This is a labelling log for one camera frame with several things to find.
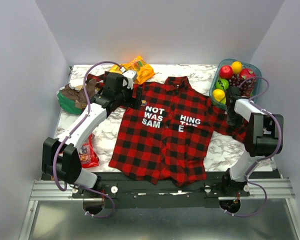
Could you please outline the red black plaid shirt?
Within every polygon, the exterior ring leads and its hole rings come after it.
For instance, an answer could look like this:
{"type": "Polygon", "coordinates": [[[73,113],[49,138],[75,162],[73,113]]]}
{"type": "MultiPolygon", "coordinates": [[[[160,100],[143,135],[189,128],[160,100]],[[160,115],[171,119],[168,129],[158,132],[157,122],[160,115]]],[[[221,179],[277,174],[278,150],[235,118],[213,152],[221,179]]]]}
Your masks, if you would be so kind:
{"type": "Polygon", "coordinates": [[[186,76],[142,84],[145,106],[123,114],[109,167],[131,179],[177,186],[207,177],[204,159],[214,132],[243,142],[246,126],[227,123],[226,112],[192,88],[186,76]]]}

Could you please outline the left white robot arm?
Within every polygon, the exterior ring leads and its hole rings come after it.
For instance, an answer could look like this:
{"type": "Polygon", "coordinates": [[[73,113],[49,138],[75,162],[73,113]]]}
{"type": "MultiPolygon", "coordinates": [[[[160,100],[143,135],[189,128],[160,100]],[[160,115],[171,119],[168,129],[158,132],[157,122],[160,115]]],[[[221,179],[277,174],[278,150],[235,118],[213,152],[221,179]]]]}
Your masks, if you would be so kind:
{"type": "Polygon", "coordinates": [[[134,89],[137,73],[110,72],[104,87],[90,100],[90,104],[75,122],[56,138],[43,143],[42,172],[72,185],[83,186],[91,198],[101,191],[101,178],[82,167],[79,150],[93,130],[119,107],[138,110],[142,104],[142,87],[134,89]]]}

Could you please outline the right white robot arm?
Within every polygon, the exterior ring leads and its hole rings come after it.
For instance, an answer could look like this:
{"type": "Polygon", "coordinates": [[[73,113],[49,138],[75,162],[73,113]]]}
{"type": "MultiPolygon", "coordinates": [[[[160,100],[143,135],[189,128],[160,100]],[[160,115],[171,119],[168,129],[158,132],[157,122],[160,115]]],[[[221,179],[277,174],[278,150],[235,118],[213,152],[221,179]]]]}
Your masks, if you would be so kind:
{"type": "Polygon", "coordinates": [[[247,121],[244,152],[239,160],[222,176],[220,191],[226,196],[236,195],[260,162],[279,154],[283,148],[284,117],[259,107],[242,96],[239,87],[226,90],[227,123],[242,127],[247,121]]]}

